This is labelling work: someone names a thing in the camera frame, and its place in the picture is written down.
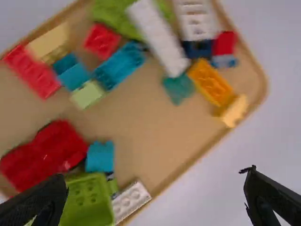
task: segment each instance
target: white lego brick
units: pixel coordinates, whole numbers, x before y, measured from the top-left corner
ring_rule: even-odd
[[[168,76],[180,76],[190,65],[170,25],[152,0],[139,0],[127,8],[129,17],[145,37],[151,51],[165,67]]]
[[[173,0],[183,40],[214,39],[221,31],[211,0]]]
[[[134,182],[112,201],[116,224],[141,208],[151,200],[144,185],[140,181]]]

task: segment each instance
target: dark blue lego brick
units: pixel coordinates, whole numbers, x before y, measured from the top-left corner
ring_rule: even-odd
[[[182,46],[189,59],[210,59],[212,56],[213,40],[183,41]]]
[[[193,82],[184,73],[177,78],[164,78],[162,83],[174,105],[180,105],[185,98],[192,96],[195,91]]]
[[[110,91],[145,62],[140,45],[131,41],[94,70],[95,78]]]
[[[60,75],[67,71],[69,68],[73,67],[75,64],[77,64],[77,58],[74,54],[70,53],[63,57],[62,59],[56,61],[53,65],[52,68],[54,71]]]
[[[77,63],[58,75],[58,79],[69,91],[74,91],[91,78],[86,68],[81,63]]]

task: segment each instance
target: white table surface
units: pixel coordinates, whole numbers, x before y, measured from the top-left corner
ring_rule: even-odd
[[[72,0],[10,0],[0,8],[0,51]],[[129,225],[251,225],[242,168],[301,194],[299,0],[221,0],[269,76],[266,102]]]

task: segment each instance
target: light green lego brick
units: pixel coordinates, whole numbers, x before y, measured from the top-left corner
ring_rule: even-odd
[[[104,97],[106,92],[98,85],[96,81],[87,81],[82,88],[72,92],[71,100],[80,108],[85,109],[96,100]]]
[[[130,21],[125,11],[126,8],[135,1],[136,0],[95,0],[92,17],[95,21],[107,24],[130,39],[143,41],[142,36]],[[171,8],[165,3],[165,0],[155,1],[167,21],[171,22],[174,18],[174,14]]]

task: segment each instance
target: light yellow lego brick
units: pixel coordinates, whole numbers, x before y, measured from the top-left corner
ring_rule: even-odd
[[[197,89],[214,105],[220,107],[234,97],[231,86],[207,60],[200,59],[187,72]]]
[[[239,95],[226,107],[219,110],[219,117],[228,127],[233,128],[241,120],[248,108],[248,101],[245,95]]]
[[[62,23],[51,31],[41,35],[27,45],[27,49],[37,59],[42,59],[68,41],[68,25]]]

